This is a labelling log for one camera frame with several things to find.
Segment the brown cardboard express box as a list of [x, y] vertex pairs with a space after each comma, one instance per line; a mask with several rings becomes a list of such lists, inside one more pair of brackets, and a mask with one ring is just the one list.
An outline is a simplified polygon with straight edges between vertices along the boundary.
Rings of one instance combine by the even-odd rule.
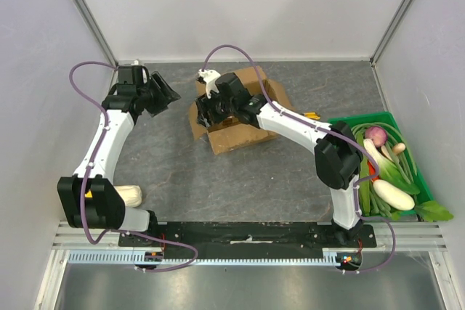
[[[257, 68], [270, 99], [294, 112], [296, 108], [291, 104], [283, 84], [269, 79], [261, 66]], [[193, 138], [194, 140], [198, 140], [203, 135], [206, 135], [215, 155], [270, 141], [278, 137], [278, 134], [272, 131], [256, 129], [253, 126], [240, 123], [235, 117], [227, 118], [218, 126], [207, 129], [197, 124], [197, 116], [197, 106], [195, 103], [192, 103], [188, 110], [188, 119]]]

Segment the yellow utility knife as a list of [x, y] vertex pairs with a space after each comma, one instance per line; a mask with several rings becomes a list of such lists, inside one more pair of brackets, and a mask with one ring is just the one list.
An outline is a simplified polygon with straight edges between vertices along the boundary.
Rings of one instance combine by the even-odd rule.
[[320, 120], [320, 116], [315, 112], [306, 112], [302, 114], [305, 118], [310, 118], [313, 120]]

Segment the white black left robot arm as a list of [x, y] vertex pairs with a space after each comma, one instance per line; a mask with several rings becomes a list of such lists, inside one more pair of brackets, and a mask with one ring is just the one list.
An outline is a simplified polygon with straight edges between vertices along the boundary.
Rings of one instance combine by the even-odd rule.
[[59, 179], [57, 192], [71, 227], [134, 231], [137, 242], [151, 247], [160, 236], [155, 214], [124, 202], [113, 185], [114, 171], [141, 114], [156, 116], [180, 96], [139, 61], [119, 65], [116, 73], [117, 81], [102, 102], [87, 98], [100, 111], [99, 126], [73, 175]]

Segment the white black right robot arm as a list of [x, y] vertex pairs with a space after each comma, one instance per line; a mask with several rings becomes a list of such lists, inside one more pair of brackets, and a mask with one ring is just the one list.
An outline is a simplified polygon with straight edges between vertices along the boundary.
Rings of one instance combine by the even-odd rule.
[[235, 73], [200, 70], [197, 80], [205, 87], [195, 101], [198, 124], [208, 128], [235, 117], [243, 124], [284, 136], [313, 154], [317, 176], [331, 192], [334, 242], [344, 248], [356, 242], [363, 223], [354, 189], [363, 154], [350, 127], [344, 122], [314, 121], [264, 93], [251, 94]]

